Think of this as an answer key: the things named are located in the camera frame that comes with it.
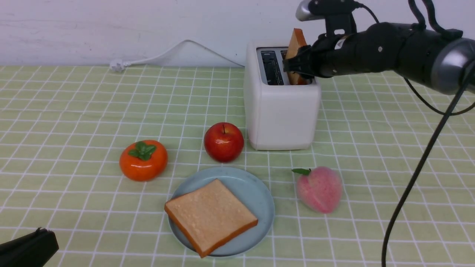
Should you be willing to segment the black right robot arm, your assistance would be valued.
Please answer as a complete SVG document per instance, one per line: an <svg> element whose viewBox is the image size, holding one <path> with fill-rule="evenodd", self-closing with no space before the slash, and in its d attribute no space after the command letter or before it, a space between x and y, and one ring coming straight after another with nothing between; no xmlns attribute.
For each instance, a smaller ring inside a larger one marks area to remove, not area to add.
<svg viewBox="0 0 475 267"><path fill-rule="evenodd" d="M472 68L473 39L388 22L349 35L322 34L283 61L285 72L306 78L394 71L445 95L454 95Z"/></svg>

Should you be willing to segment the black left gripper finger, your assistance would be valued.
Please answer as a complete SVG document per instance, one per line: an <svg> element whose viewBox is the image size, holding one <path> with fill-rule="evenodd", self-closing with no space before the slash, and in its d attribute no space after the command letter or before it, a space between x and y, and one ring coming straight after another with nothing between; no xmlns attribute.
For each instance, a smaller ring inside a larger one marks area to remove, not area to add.
<svg viewBox="0 0 475 267"><path fill-rule="evenodd" d="M36 231L0 245L1 267L42 267L59 250L53 231Z"/></svg>

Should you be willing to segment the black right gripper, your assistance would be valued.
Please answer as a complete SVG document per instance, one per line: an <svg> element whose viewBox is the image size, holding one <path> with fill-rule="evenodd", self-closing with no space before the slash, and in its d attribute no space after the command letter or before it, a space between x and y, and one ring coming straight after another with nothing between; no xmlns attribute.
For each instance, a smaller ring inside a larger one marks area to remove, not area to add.
<svg viewBox="0 0 475 267"><path fill-rule="evenodd" d="M341 49L343 35L328 37L319 35L313 45L307 44L297 49L297 54L283 60L285 72L295 72L302 78L331 78L343 75L343 71L335 66L334 51Z"/></svg>

